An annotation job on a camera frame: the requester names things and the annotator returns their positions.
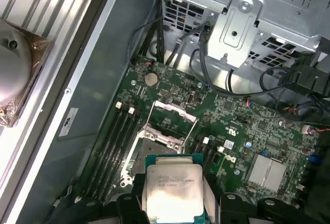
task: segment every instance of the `green circuit board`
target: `green circuit board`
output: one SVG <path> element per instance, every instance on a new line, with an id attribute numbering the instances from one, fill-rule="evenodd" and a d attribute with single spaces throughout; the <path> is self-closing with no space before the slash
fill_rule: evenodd
<path id="1" fill-rule="evenodd" d="M 284 127 L 281 119 L 262 119 L 249 110 L 245 99 L 220 97 L 211 90 L 199 88 L 198 81 L 190 75 L 157 62 L 150 66 L 148 62 L 147 58 L 141 57 L 136 67 L 128 69 L 114 101 L 132 106 L 140 113 L 138 129 L 146 124 L 154 101 L 179 105 L 198 118 L 185 152 L 190 152 L 196 137 L 209 137 L 213 145 L 224 147 L 226 155 L 236 158 L 233 163 L 224 153 L 213 150 L 205 167 L 205 173 L 214 174 L 224 192 L 237 193 L 251 203 L 265 197 L 290 203 L 308 162 L 308 155 L 301 151 L 313 147 L 317 134 L 302 134 L 302 126 L 295 123 Z M 145 83 L 150 73 L 157 75 L 156 81 L 152 79 L 156 82 L 152 86 Z M 254 104 L 253 108 L 265 117 L 276 115 L 267 107 Z M 192 126 L 178 114 L 161 109 L 153 112 L 150 123 L 155 129 L 176 138 L 186 137 Z M 286 165 L 277 191 L 246 179 L 255 154 Z"/>

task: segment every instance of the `microchip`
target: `microchip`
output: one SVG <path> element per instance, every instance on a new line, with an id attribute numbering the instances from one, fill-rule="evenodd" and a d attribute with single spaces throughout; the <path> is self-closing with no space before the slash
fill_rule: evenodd
<path id="1" fill-rule="evenodd" d="M 265 122 L 260 121 L 258 124 L 258 129 L 265 130 L 267 127 L 267 124 Z"/>
<path id="2" fill-rule="evenodd" d="M 225 109 L 225 110 L 227 110 L 227 111 L 231 111 L 232 110 L 232 108 L 233 108 L 233 103 L 232 102 L 228 102 L 228 101 L 226 101 L 225 103 L 224 103 L 224 105 L 223 105 L 223 108 Z"/>

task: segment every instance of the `screw hole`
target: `screw hole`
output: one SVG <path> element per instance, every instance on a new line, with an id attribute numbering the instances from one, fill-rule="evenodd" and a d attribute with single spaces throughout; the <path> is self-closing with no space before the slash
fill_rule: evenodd
<path id="1" fill-rule="evenodd" d="M 16 49 L 18 46 L 17 42 L 15 40 L 12 40 L 8 43 L 8 47 L 11 49 L 11 50 L 14 50 Z"/>

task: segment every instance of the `metal bracket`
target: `metal bracket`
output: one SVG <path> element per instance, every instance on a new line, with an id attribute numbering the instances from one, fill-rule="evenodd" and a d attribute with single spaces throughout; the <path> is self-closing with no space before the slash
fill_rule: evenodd
<path id="1" fill-rule="evenodd" d="M 220 14 L 208 41 L 208 56 L 231 68 L 247 59 L 259 29 L 255 21 L 259 0 L 232 0 L 227 13 Z"/>
<path id="2" fill-rule="evenodd" d="M 189 133 L 188 133 L 188 135 L 187 135 L 187 137 L 185 138 L 184 142 L 181 144 L 182 147 L 184 147 L 185 144 L 186 144 L 186 141 L 188 140 L 188 138 L 189 138 L 191 132 L 193 131 L 193 129 L 194 129 L 196 123 L 197 123 L 197 117 L 194 117 L 194 116 L 188 114 L 184 109 L 182 109 L 182 108 L 181 108 L 180 106 L 178 106 L 178 105 L 175 105 L 175 104 L 164 104 L 164 103 L 162 103 L 162 102 L 156 100 L 156 101 L 153 103 L 153 106 L 151 107 L 151 110 L 150 110 L 150 112 L 149 112 L 149 116 L 148 116 L 148 119 L 147 119 L 147 122 L 146 122 L 146 126 L 145 126 L 145 130 L 144 130 L 145 132 L 146 132 L 146 129 L 147 129 L 147 127 L 148 127 L 148 123 L 149 123 L 149 120 L 150 120 L 150 117 L 151 117 L 151 114 L 152 114 L 152 112 L 153 112 L 154 107 L 160 107 L 160 108 L 165 109 L 165 110 L 168 110 L 168 111 L 175 111 L 175 112 L 177 112 L 181 117 L 183 117 L 184 119 L 186 119 L 186 120 L 188 120 L 188 121 L 190 121 L 190 122 L 193 123 L 193 125 L 192 125 L 192 127 L 191 127 L 191 129 L 190 129 L 190 131 L 189 131 Z"/>

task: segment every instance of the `screw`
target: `screw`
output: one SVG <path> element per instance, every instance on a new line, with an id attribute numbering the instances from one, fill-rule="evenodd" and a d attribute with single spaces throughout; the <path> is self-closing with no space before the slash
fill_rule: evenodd
<path id="1" fill-rule="evenodd" d="M 266 200 L 265 204 L 269 205 L 269 206 L 274 206 L 275 202 L 273 202 L 272 200 Z"/>
<path id="2" fill-rule="evenodd" d="M 227 198 L 230 199 L 230 200 L 235 200 L 236 196 L 232 195 L 232 194 L 229 194 L 229 195 L 227 195 Z"/>
<path id="3" fill-rule="evenodd" d="M 95 202 L 88 202 L 88 203 L 86 204 L 87 207 L 94 206 L 94 205 L 95 205 Z"/>
<path id="4" fill-rule="evenodd" d="M 242 9 L 243 9 L 243 10 L 247 10 L 248 7 L 249 7 L 249 3 L 248 3 L 248 2 L 243 2 Z"/>

